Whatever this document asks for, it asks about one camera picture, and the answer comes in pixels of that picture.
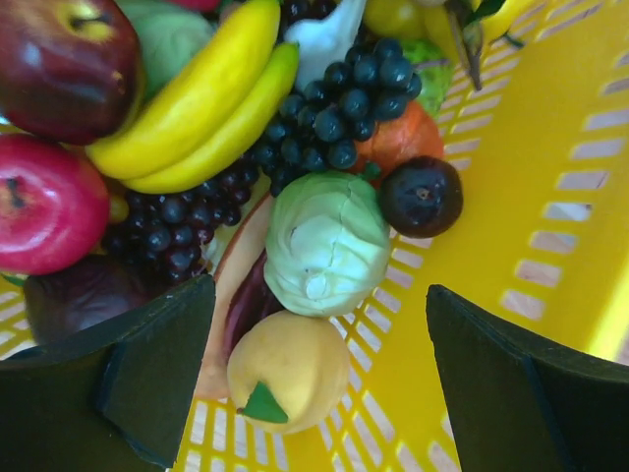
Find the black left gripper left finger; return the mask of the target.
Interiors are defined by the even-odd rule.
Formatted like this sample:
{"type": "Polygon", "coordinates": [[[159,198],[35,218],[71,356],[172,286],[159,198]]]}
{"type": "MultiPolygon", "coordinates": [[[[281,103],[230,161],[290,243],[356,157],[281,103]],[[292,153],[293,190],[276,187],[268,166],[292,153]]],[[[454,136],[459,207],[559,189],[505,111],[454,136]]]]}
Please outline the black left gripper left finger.
{"type": "Polygon", "coordinates": [[[180,450],[215,302],[209,275],[1,363],[4,471],[165,471],[180,450]]]}

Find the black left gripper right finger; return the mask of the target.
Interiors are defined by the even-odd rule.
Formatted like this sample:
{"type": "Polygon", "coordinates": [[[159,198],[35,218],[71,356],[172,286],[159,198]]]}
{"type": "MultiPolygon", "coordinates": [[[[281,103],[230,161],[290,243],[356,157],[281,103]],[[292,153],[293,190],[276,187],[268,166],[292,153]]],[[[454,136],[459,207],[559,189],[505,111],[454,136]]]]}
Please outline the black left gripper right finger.
{"type": "Polygon", "coordinates": [[[429,337],[464,471],[625,471],[628,369],[503,320],[442,285],[429,337]]]}

